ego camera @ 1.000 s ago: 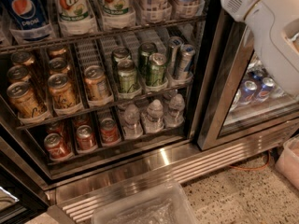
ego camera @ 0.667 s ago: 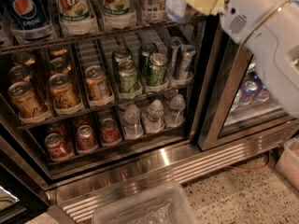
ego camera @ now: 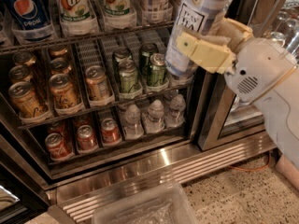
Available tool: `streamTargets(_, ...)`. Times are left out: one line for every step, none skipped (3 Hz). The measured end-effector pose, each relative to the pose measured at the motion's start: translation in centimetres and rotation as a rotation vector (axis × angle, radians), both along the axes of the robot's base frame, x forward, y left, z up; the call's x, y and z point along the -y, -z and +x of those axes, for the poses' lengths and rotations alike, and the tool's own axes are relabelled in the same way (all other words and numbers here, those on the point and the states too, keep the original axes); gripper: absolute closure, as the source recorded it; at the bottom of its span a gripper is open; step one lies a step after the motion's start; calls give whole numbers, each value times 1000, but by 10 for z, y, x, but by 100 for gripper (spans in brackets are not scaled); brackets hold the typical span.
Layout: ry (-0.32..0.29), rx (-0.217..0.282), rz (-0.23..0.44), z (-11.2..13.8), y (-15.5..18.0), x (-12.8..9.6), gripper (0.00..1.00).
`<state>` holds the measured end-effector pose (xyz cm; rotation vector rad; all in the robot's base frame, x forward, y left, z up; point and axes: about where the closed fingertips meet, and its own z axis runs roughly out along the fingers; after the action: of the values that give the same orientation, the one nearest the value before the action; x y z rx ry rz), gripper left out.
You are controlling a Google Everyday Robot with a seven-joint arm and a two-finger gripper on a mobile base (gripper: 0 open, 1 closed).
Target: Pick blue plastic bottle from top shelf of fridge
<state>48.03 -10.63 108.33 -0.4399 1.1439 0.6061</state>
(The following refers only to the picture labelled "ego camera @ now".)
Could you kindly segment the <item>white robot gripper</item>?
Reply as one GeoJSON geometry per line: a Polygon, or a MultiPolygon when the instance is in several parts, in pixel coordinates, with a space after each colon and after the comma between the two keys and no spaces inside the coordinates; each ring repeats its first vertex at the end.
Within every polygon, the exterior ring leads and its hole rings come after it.
{"type": "Polygon", "coordinates": [[[227,86],[243,101],[257,105],[276,92],[288,105],[298,105],[298,63],[278,43],[252,38],[247,25],[232,19],[221,21],[218,35],[197,36],[181,32],[176,47],[209,73],[224,74],[227,86]]]}

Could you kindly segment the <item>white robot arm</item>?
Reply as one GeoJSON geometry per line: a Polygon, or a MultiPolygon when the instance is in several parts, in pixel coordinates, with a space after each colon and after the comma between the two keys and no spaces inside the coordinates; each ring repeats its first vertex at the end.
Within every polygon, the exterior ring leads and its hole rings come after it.
{"type": "Polygon", "coordinates": [[[196,65],[224,75],[231,91],[255,105],[271,139],[299,168],[299,66],[291,53],[231,19],[222,20],[215,35],[184,28],[175,46],[196,65]]]}

